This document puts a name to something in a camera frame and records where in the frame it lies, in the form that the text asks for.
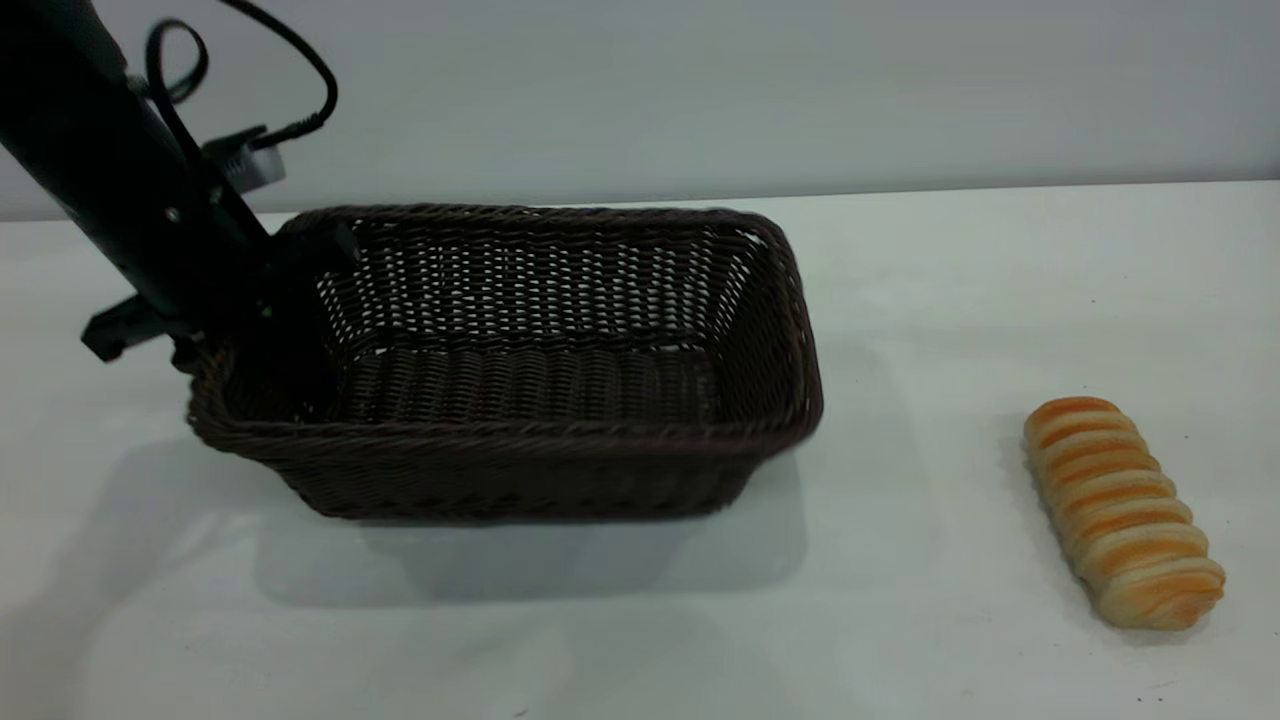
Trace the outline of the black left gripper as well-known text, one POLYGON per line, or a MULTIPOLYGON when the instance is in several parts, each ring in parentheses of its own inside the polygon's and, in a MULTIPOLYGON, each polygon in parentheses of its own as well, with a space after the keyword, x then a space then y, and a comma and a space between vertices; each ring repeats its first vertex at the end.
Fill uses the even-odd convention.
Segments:
POLYGON ((321 275, 355 269, 355 232, 340 222, 270 234, 238 199, 214 195, 207 206, 177 204, 81 219, 93 246, 134 288, 95 314, 81 333, 100 360, 160 337, 172 365, 195 377, 207 340, 255 325, 256 360, 305 421, 323 416, 338 395, 326 345, 321 275))

